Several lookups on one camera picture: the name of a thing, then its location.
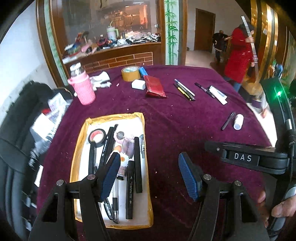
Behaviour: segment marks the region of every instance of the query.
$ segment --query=tiled floor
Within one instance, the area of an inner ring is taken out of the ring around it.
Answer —
[[[206,52],[206,51],[187,51],[186,52],[186,66],[194,66],[194,67],[204,67],[209,69],[215,69],[219,74],[223,74],[223,70],[217,68],[215,61],[215,54]],[[251,104],[247,104],[247,106],[254,112],[257,120],[260,122],[263,130],[265,131],[271,145],[274,147],[277,141],[276,128],[274,125],[274,118],[271,111],[267,110],[267,115],[265,118],[262,118],[260,114],[251,106]]]

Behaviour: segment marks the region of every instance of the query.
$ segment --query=table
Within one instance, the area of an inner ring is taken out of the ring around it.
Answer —
[[[204,150],[206,140],[229,141],[269,146],[265,132],[247,107],[243,98],[214,70],[185,66],[148,66],[147,73],[158,77],[167,99],[146,97],[146,91],[131,88],[121,78],[121,69],[107,71],[112,86],[98,89],[96,100],[83,106],[77,98],[66,112],[44,160],[37,207],[41,208],[56,181],[69,182],[70,168],[76,140],[86,118],[142,112],[145,117],[146,147],[149,168],[150,193],[154,224],[141,230],[108,229],[112,240],[187,240],[195,221],[198,204],[189,198],[178,168],[178,155],[186,151],[194,163],[221,181],[240,180],[256,200],[263,189],[259,172],[223,163],[219,157]],[[173,86],[178,79],[196,94],[190,102]],[[222,105],[194,85],[214,85],[225,93],[228,103]],[[239,131],[229,125],[221,127],[235,111],[244,115]],[[80,240],[84,239],[82,223],[77,222]]]

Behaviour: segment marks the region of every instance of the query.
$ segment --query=screw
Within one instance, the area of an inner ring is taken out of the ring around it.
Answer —
[[[238,187],[240,187],[240,186],[242,185],[242,183],[241,183],[240,181],[238,181],[238,180],[234,181],[234,184],[235,184],[236,186],[238,186]]]
[[[57,185],[58,185],[58,186],[61,186],[61,185],[63,185],[63,184],[64,184],[64,180],[60,179],[60,180],[57,181]]]
[[[212,176],[210,174],[204,174],[204,179],[211,180]]]
[[[88,180],[93,180],[93,179],[95,179],[96,178],[96,175],[95,174],[89,174],[88,176],[87,176],[87,179]]]

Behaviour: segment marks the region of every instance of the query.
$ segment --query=person in black clothing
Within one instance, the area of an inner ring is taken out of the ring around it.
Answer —
[[[228,36],[224,34],[222,30],[219,31],[219,33],[215,33],[213,35],[213,44],[215,48],[215,55],[217,59],[217,63],[220,63],[220,54],[225,50],[225,41],[224,39],[227,38]]]

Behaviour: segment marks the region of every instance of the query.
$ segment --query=person's hand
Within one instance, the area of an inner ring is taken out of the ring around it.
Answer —
[[[265,206],[265,198],[266,193],[264,191],[261,192],[258,198],[258,211],[261,214],[261,218],[264,222],[265,227],[268,226],[268,218],[269,212]],[[296,196],[288,198],[286,201],[281,202],[277,206],[275,206],[272,211],[271,215],[275,218],[282,218],[282,217],[292,217],[296,211]]]
[[[246,43],[254,43],[254,38],[253,37],[246,38]]]

